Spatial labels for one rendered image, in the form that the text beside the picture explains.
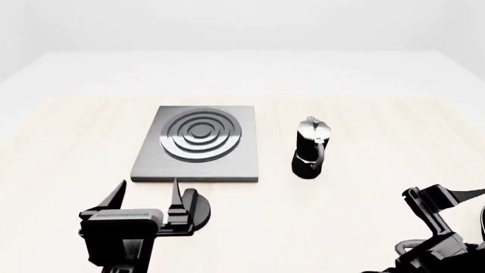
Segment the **black moka pot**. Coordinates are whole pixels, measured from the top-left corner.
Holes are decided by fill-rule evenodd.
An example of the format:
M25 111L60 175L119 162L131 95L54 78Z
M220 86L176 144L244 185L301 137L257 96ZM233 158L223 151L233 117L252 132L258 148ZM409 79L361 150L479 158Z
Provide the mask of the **black moka pot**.
M330 127L312 116L299 123L296 149L291 163L292 171L297 177L315 179L321 174L330 134Z

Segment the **grey square stove plate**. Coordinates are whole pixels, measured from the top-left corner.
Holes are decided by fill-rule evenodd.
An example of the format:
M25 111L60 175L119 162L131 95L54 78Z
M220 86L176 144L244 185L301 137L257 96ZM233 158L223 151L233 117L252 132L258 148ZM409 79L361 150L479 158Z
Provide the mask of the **grey square stove plate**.
M130 178L134 182L257 182L254 106L160 106Z

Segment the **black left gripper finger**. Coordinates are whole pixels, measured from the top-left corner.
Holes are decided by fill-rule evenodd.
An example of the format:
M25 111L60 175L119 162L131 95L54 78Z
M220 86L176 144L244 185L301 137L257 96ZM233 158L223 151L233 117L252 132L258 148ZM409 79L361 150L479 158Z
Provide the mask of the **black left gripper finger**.
M171 205L167 211L167 223L170 225L188 225L189 213L185 209L177 179L174 179Z
M79 213L81 220L88 220L95 213L103 210L120 209L126 193L127 182L123 180L116 188L97 206Z

